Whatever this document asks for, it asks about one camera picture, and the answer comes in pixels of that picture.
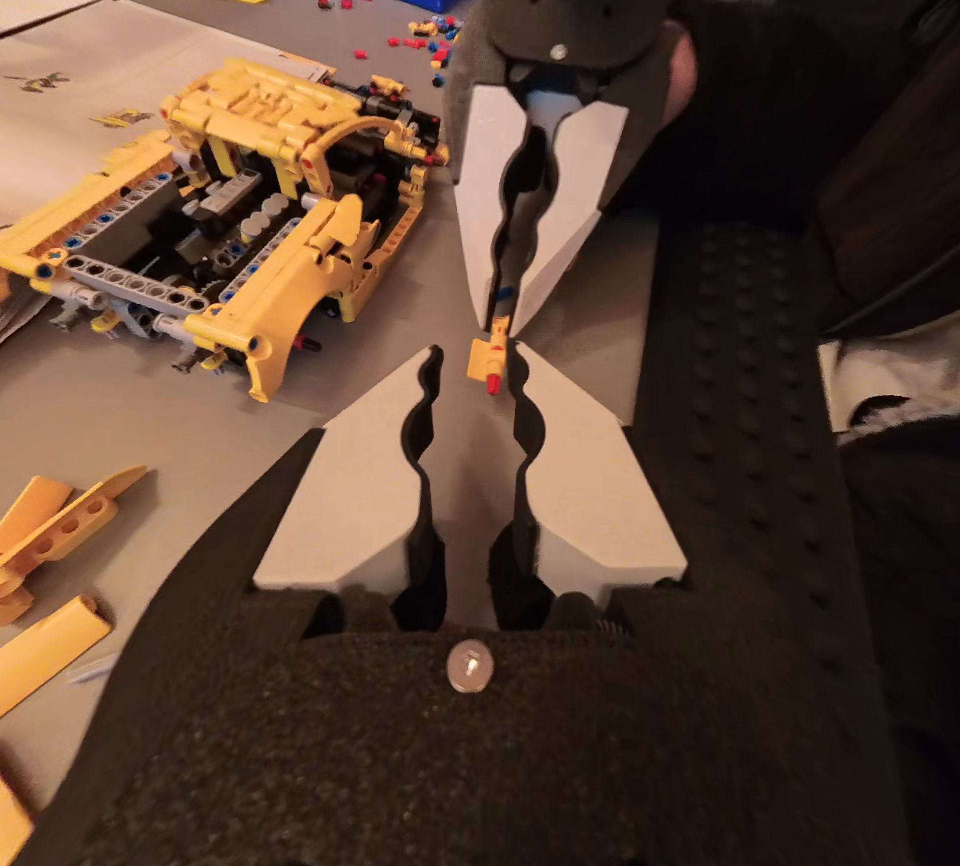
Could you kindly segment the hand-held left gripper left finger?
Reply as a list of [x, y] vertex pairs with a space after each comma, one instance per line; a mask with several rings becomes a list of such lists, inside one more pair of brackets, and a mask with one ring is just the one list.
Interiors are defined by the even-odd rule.
[[446, 548], [434, 526], [421, 457], [434, 439], [444, 360], [417, 352], [321, 429], [253, 575], [266, 591], [383, 597], [403, 630], [446, 619]]

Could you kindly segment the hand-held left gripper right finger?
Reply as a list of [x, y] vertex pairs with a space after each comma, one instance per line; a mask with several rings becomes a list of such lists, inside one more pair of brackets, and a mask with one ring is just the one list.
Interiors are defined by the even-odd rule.
[[507, 379], [522, 462], [489, 551], [498, 627], [537, 630], [569, 594], [604, 610], [618, 590], [680, 583], [688, 559], [628, 428], [526, 344], [509, 344]]

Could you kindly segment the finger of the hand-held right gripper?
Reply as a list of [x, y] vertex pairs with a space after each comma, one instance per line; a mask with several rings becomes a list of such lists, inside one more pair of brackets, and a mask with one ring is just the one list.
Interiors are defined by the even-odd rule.
[[533, 255], [533, 199], [510, 200], [506, 182], [528, 131], [527, 114], [507, 87], [474, 86], [454, 198], [469, 295], [482, 330], [488, 329], [497, 307], [502, 234], [508, 240], [507, 285], [513, 291], [511, 330], [521, 331], [526, 322], [522, 277]]
[[510, 326], [515, 338], [545, 305], [599, 222], [627, 117], [624, 106], [593, 103], [558, 123], [552, 142], [557, 186], [536, 225], [534, 256], [519, 285]]

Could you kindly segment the pile of small coloured pins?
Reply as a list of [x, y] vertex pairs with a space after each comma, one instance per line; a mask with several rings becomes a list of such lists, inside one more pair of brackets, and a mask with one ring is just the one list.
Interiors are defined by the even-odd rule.
[[405, 32], [389, 34], [386, 45], [390, 49], [406, 49], [419, 55], [429, 66], [432, 87], [443, 89], [464, 25], [465, 20], [456, 15], [434, 14], [411, 21]]

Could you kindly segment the yellow brick subassembly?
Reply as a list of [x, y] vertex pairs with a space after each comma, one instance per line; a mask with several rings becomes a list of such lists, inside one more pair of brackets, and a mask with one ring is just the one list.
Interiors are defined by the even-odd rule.
[[510, 316], [495, 317], [488, 339], [473, 340], [466, 372], [468, 378], [481, 381], [486, 387], [487, 375], [499, 373], [502, 386], [507, 369], [510, 326]]

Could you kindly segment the yellow toy brick car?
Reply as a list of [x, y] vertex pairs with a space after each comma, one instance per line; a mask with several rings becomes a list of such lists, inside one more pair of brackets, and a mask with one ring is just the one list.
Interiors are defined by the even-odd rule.
[[302, 78], [228, 58], [159, 109], [163, 128], [116, 148], [59, 198], [2, 228], [10, 281], [82, 320], [175, 340], [174, 368], [246, 368], [270, 401], [324, 307], [356, 320], [449, 163], [441, 119], [407, 85]]

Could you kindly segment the pile of yellow brick parts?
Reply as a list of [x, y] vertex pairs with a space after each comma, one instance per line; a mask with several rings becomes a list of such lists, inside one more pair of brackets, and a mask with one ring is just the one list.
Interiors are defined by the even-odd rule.
[[83, 491], [34, 477], [2, 518], [2, 553], [78, 499], [114, 500], [114, 519], [66, 558], [42, 564], [2, 594], [2, 851], [26, 844], [66, 779], [97, 703], [75, 683], [105, 625], [129, 630], [170, 570], [162, 542], [158, 463], [121, 469]]

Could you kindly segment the person's right forearm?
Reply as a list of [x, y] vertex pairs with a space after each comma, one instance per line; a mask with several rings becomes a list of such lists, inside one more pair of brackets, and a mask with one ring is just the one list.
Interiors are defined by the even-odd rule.
[[805, 210], [823, 175], [831, 37], [810, 16], [676, 0], [696, 79], [667, 129], [678, 199], [709, 217]]

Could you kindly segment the grey desk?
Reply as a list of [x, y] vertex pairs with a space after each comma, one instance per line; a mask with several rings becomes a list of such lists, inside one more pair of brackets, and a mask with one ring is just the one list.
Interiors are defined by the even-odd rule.
[[[393, 56], [414, 10], [396, 0], [321, 12], [315, 0], [258, 8], [217, 0], [133, 0], [336, 66], [350, 84], [370, 72], [408, 84], [412, 99], [443, 113], [442, 93], [417, 56]], [[354, 60], [366, 51], [370, 67]], [[423, 455], [435, 526], [446, 545], [447, 619], [496, 624], [488, 550], [513, 514], [521, 451], [510, 393], [487, 397], [466, 377], [478, 335], [447, 170], [431, 181], [427, 209], [355, 323], [311, 320], [320, 354], [298, 353], [282, 390], [255, 402], [239, 376], [182, 374], [172, 344], [109, 339], [34, 320], [2, 346], [2, 509], [41, 474], [89, 488], [123, 467], [149, 474], [120, 498], [117, 518], [65, 560], [31, 575], [36, 603], [19, 628], [79, 594], [91, 594], [114, 629], [75, 664], [99, 665], [123, 647], [186, 550], [307, 429], [325, 424], [429, 344], [443, 350], [435, 439]], [[525, 343], [630, 424], [642, 364], [656, 225], [628, 212], [599, 225]], [[4, 775], [35, 813], [53, 799], [105, 684], [64, 673], [2, 718]]]

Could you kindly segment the person's right hand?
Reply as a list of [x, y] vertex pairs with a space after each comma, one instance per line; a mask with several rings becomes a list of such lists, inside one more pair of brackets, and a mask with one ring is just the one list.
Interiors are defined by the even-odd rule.
[[675, 40], [670, 58], [670, 77], [661, 118], [661, 129], [678, 120], [688, 108], [697, 88], [699, 66], [690, 33], [676, 21], [666, 23], [669, 36]]

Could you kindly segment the yellow holed beam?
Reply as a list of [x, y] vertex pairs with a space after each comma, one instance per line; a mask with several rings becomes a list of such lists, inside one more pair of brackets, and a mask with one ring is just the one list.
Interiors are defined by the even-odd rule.
[[1, 592], [17, 588], [42, 564], [66, 558], [110, 523], [118, 512], [114, 500], [100, 495], [78, 499], [1, 556]]

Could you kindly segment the person's fleece jacket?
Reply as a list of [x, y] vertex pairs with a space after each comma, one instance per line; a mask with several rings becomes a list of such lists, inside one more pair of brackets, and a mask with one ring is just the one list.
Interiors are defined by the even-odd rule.
[[826, 394], [918, 864], [958, 864], [958, 0], [781, 0], [918, 65], [822, 197]]

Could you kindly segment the open instruction booklet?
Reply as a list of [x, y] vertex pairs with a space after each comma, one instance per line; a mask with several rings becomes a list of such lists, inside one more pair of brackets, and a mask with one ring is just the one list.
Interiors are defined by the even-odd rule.
[[227, 58], [319, 80], [296, 55], [128, 0], [105, 0], [1, 42], [1, 224], [8, 228], [163, 128], [162, 101]]

